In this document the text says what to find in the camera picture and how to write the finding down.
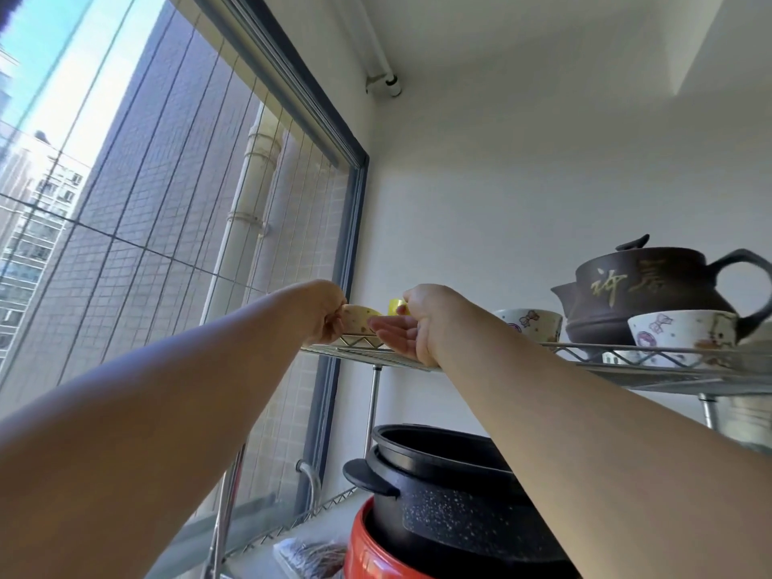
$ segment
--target teapot lid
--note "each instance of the teapot lid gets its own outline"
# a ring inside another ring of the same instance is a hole
[[[627,242],[626,244],[618,245],[615,249],[617,252],[623,252],[624,250],[635,250],[637,248],[643,248],[648,242],[651,236],[649,234],[644,235],[642,238]]]

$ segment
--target person's left arm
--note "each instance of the person's left arm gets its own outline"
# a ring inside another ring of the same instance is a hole
[[[340,334],[344,302],[328,281],[274,292],[105,363],[0,422],[3,575],[143,577],[215,486],[300,346]]]

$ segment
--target person's right arm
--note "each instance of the person's right arm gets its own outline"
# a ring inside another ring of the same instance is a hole
[[[446,287],[405,299],[412,317],[372,327],[441,366],[584,577],[772,577],[772,459],[575,367]]]

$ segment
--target person's left hand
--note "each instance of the person's left hand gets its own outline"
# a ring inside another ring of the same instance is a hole
[[[332,343],[341,336],[341,307],[346,304],[346,297],[340,286],[329,280],[312,280],[292,285],[289,289],[297,292],[306,316],[312,321],[311,333],[303,345]]]

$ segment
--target hand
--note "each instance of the hand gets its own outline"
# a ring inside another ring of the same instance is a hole
[[[298,296],[304,318],[310,319],[310,334],[303,345],[332,343],[343,332],[341,307],[346,297],[341,287],[329,280],[312,280],[286,289]]]
[[[430,368],[438,366],[432,352],[432,318],[439,313],[452,312],[459,302],[470,303],[455,290],[437,284],[420,284],[407,291],[402,298],[408,305],[407,308],[403,305],[397,309],[398,316],[372,317],[368,325],[381,341],[397,353],[417,359]]]

